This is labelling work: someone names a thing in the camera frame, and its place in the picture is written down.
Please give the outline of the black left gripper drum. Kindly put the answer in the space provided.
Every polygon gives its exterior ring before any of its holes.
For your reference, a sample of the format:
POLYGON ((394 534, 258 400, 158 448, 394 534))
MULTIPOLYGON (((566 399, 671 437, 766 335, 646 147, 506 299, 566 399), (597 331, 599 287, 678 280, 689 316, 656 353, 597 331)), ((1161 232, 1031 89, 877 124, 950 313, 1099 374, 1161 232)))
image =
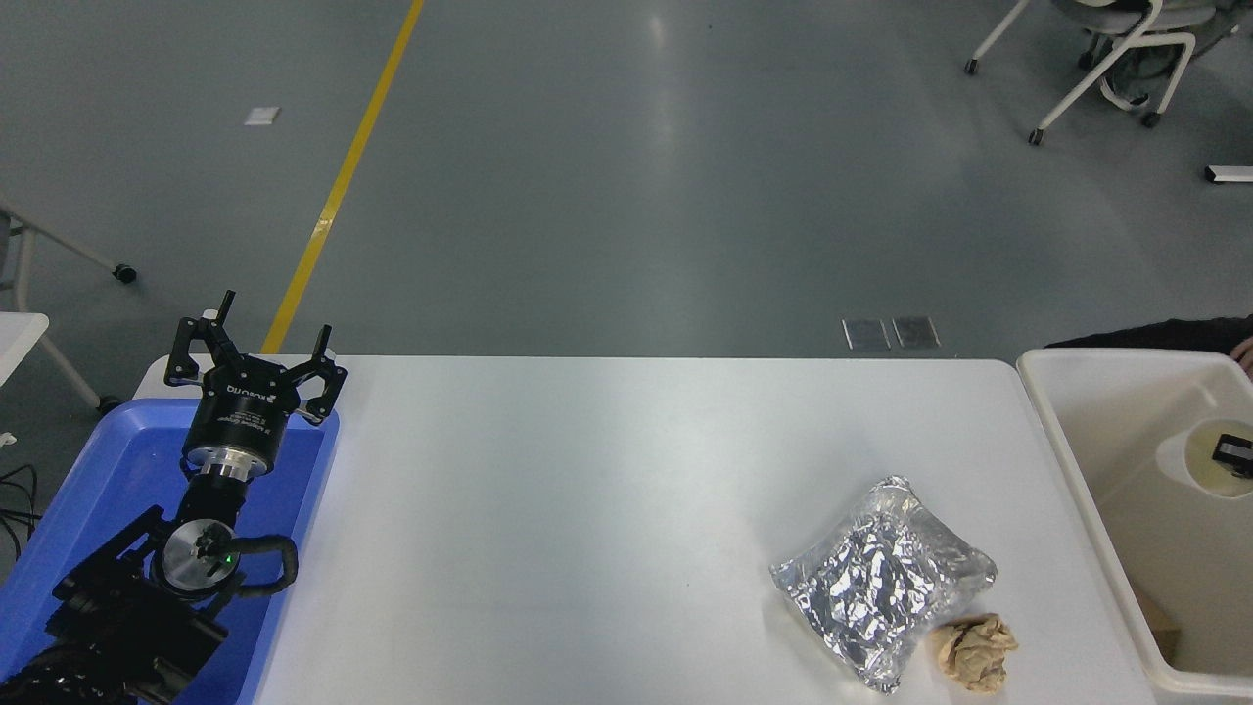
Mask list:
POLYGON ((299 404, 286 373, 287 367, 254 357, 247 357, 239 371, 212 367, 182 448, 185 458, 214 447, 241 450, 256 460, 277 458, 289 414, 299 404))

